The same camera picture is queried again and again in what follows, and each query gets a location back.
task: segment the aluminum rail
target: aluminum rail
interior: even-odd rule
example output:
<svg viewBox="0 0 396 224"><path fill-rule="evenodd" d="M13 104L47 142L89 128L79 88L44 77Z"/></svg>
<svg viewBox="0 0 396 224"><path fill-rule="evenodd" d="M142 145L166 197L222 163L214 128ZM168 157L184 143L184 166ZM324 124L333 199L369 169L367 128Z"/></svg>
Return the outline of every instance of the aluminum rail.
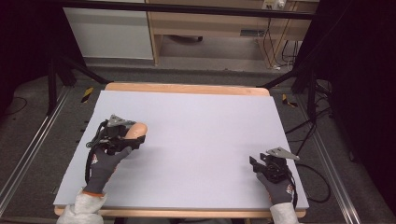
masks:
<svg viewBox="0 0 396 224"><path fill-rule="evenodd" d="M208 14L241 17L263 17L295 20L313 20L317 15L310 12L295 12L281 10L264 10L236 7L201 7L168 4L145 4L126 2L86 1L86 0L35 0L39 3L59 7L76 7L92 9L126 10L126 11L152 11L173 12L190 14Z"/></svg>
<svg viewBox="0 0 396 224"><path fill-rule="evenodd" d="M297 96L296 99L297 99L297 103L299 105L304 105L304 100L301 99L300 96ZM305 119L309 119L306 111L304 109L302 109L301 106L300 106L300 108L304 114ZM360 224L361 220L360 220L359 215L355 209L355 206L353 205L352 201L349 198L347 189L344 186L344 183L341 180L340 175L338 174L337 170L335 169L334 164L332 163L332 159L330 158L330 155L327 152L327 149L323 143L322 138L320 137L318 130L316 130L314 132L313 138L314 138L315 144L317 145L317 148L318 148L318 155L319 155L320 161L321 161L323 168L327 174L327 177L329 177L329 184L332 187L334 196L341 208L344 218L346 219L346 223Z"/></svg>
<svg viewBox="0 0 396 224"><path fill-rule="evenodd" d="M23 156L9 177L7 183L3 186L0 191L0 217L4 214L9 202L11 201L12 196L14 195L18 185L21 183L24 175L26 174L30 164L35 158L35 154L41 147L44 142L47 134L50 131L54 121L59 115L59 112L62 110L64 106L64 102L68 96L72 87L64 87L61 91L60 96L58 97L59 104L55 107L53 112L46 116L40 128L35 134L35 137L30 142L29 147L25 150Z"/></svg>

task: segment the black glove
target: black glove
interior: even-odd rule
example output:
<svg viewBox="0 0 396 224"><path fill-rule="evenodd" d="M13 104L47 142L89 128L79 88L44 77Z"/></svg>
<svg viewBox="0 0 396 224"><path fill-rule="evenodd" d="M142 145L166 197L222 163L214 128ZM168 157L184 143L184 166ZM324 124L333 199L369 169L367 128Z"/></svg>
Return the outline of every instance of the black glove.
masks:
<svg viewBox="0 0 396 224"><path fill-rule="evenodd" d="M273 205L278 203L291 203L293 199L293 186L288 179L277 184L270 182L263 173L257 173L257 178L262 182L270 195Z"/></svg>
<svg viewBox="0 0 396 224"><path fill-rule="evenodd" d="M83 192L93 196L103 196L103 188L113 175L117 165L132 152L126 147L120 153L109 156L101 148L96 149L91 164L91 177Z"/></svg>

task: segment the white sleeve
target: white sleeve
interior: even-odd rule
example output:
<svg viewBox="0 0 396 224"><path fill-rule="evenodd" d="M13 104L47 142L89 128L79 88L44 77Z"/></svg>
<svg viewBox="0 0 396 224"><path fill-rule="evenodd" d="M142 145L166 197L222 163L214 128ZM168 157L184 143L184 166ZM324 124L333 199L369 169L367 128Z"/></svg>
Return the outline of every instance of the white sleeve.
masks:
<svg viewBox="0 0 396 224"><path fill-rule="evenodd" d="M275 224L298 224L292 203L279 203L270 208Z"/></svg>
<svg viewBox="0 0 396 224"><path fill-rule="evenodd" d="M58 218L57 224L103 224L103 218L98 215L99 209L105 203L104 197L93 197L79 191L76 202L69 204Z"/></svg>

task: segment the black curtain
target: black curtain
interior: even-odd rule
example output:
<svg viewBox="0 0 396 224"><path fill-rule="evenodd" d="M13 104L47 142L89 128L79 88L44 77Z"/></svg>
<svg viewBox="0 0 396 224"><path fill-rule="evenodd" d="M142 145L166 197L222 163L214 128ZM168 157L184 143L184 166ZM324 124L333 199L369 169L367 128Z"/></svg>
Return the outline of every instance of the black curtain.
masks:
<svg viewBox="0 0 396 224"><path fill-rule="evenodd" d="M19 85L48 74L52 54L86 66L61 7L0 1L0 30L0 115ZM65 84L74 84L71 67L57 62L55 70Z"/></svg>
<svg viewBox="0 0 396 224"><path fill-rule="evenodd" d="M396 214L396 1L321 0L319 6L325 17L310 26L296 71L314 70L332 83L332 108L349 147ZM307 86L306 71L298 73L296 90Z"/></svg>

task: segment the metal bracket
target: metal bracket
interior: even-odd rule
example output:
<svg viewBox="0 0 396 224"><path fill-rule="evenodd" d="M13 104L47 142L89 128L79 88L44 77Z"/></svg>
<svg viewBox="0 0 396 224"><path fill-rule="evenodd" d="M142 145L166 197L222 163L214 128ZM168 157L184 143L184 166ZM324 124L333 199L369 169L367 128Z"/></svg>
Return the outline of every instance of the metal bracket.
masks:
<svg viewBox="0 0 396 224"><path fill-rule="evenodd" d="M107 127L115 127L119 125L133 125L134 122L131 120L122 119L120 117L115 116L114 114L111 115L110 120L108 121Z"/></svg>
<svg viewBox="0 0 396 224"><path fill-rule="evenodd" d="M292 159L295 161L299 161L300 157L292 154L291 152L285 150L282 147L277 147L274 149L270 149L266 151L268 154L275 156L275 157L279 157L279 158L285 158L285 159Z"/></svg>

